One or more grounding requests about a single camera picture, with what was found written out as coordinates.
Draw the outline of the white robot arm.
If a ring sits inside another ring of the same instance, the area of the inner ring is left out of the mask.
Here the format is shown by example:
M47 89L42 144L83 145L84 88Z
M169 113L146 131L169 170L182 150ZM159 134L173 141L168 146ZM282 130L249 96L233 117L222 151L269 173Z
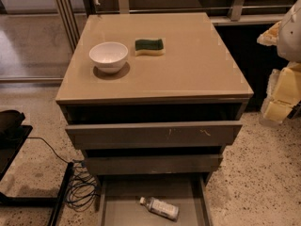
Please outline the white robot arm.
M260 34L257 43L275 45L277 55L289 61L283 69L272 70L261 106L261 124L279 125L301 102L301 0L281 21Z

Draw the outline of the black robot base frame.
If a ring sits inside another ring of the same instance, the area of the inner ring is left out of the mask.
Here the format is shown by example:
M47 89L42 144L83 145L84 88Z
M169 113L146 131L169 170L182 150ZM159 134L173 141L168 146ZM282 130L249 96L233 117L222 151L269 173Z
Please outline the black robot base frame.
M25 115L17 110L0 112L0 180L3 179L16 155L28 139L33 127L23 125ZM73 163L68 162L66 171L55 198L9 197L0 193L0 206L6 207L51 207L52 214L47 226L56 226L60 209L72 176Z

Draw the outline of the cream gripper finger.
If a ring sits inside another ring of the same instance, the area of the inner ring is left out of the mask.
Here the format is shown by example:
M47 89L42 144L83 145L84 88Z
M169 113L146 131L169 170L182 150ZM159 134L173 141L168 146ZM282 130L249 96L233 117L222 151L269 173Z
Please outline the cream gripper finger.
M282 123L301 101L301 64L289 62L282 70L273 69L266 94L261 106L262 118Z
M273 24L269 29L260 34L257 38L257 43L264 46L277 45L278 31L281 22Z

